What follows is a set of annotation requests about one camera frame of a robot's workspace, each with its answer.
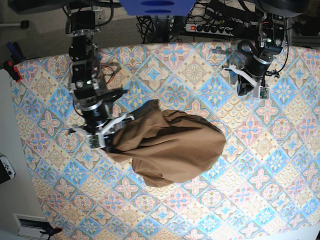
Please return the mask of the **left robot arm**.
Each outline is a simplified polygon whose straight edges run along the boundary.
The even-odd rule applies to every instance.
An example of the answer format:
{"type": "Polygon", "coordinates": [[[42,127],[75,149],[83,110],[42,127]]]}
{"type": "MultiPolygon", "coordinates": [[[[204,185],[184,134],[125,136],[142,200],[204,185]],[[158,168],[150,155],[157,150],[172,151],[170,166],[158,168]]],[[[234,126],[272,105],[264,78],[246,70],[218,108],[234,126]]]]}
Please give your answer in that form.
{"type": "Polygon", "coordinates": [[[254,92],[258,99],[268,99],[270,87],[265,77],[280,77],[279,70],[269,70],[274,57],[279,55],[286,46],[285,22],[282,16],[262,12],[258,21],[257,39],[254,43],[242,40],[238,43],[238,51],[246,56],[244,66],[237,74],[237,94],[239,96],[254,92]]]}

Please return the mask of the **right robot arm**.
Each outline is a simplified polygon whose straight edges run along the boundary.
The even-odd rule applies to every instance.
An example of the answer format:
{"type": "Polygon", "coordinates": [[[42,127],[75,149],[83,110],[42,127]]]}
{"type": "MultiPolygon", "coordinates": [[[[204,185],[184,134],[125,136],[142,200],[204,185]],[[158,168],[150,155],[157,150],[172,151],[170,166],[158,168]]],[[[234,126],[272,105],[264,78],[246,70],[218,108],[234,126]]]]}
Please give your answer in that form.
{"type": "Polygon", "coordinates": [[[103,65],[98,58],[98,46],[93,42],[98,30],[93,9],[82,10],[65,6],[66,33],[72,37],[69,57],[72,61],[72,76],[68,90],[72,96],[75,112],[84,119],[83,125],[74,124],[70,133],[85,137],[90,149],[112,149],[115,125],[125,115],[112,117],[113,103],[127,93],[123,88],[109,89],[103,76],[103,65]]]}

